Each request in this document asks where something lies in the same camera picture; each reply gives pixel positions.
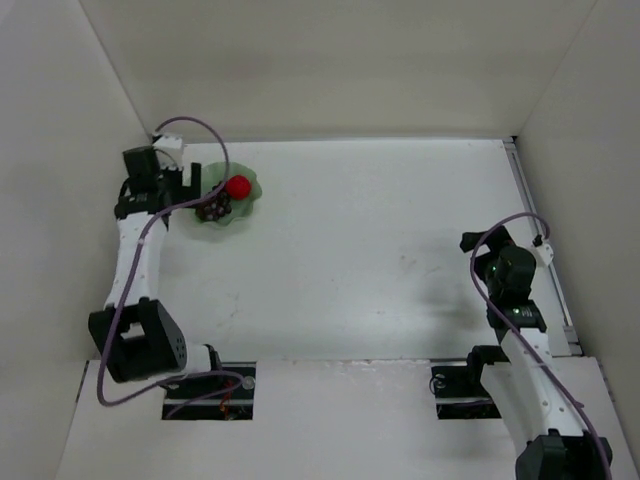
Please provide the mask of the dark red fake grape bunch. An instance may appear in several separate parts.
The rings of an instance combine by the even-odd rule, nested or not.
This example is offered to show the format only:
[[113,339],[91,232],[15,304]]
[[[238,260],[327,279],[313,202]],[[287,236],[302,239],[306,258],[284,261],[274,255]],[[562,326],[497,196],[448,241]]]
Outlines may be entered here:
[[230,215],[231,212],[232,197],[225,187],[216,196],[195,208],[195,215],[202,222],[219,222]]

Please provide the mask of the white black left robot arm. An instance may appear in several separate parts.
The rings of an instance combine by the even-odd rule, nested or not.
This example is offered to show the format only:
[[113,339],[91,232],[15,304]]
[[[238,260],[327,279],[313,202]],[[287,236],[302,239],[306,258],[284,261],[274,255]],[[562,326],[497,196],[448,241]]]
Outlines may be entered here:
[[185,339],[158,296],[167,209],[201,195],[201,167],[184,166],[183,152],[182,140],[160,137],[123,154],[127,177],[114,207],[115,276],[103,309],[88,319],[91,337],[117,383],[220,367],[212,346]]

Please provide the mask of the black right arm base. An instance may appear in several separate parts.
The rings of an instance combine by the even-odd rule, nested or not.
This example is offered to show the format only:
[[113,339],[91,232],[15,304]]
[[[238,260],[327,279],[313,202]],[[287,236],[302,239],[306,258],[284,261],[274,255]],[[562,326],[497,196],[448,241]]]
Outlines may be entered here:
[[470,379],[467,366],[460,362],[432,364],[429,389],[435,398],[435,410],[439,420],[500,417],[487,391]]

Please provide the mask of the red fake pomegranate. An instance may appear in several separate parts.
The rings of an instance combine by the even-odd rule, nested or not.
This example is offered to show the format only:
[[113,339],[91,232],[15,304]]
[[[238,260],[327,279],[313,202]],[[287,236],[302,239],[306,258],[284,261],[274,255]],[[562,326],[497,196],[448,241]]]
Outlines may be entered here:
[[225,192],[233,200],[244,200],[249,197],[251,191],[251,181],[243,175],[235,175],[229,178],[225,184]]

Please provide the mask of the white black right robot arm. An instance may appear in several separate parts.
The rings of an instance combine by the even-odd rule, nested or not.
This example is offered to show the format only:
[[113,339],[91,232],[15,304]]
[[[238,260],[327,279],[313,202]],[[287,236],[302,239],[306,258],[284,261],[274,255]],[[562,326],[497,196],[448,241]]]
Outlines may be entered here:
[[468,371],[507,427],[516,450],[516,477],[611,478],[609,442],[595,434],[583,406],[560,382],[547,325],[530,297],[537,270],[553,260],[548,241],[537,236],[532,246],[521,247],[499,226],[464,233],[460,248],[472,255],[472,280],[498,341],[474,347]]

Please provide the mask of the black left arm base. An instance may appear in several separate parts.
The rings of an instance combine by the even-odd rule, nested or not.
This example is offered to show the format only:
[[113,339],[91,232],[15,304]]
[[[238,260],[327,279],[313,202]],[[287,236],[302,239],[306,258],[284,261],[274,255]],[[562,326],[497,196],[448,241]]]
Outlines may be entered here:
[[173,421],[253,419],[257,364],[224,363],[230,376],[182,380],[165,386],[161,418]]

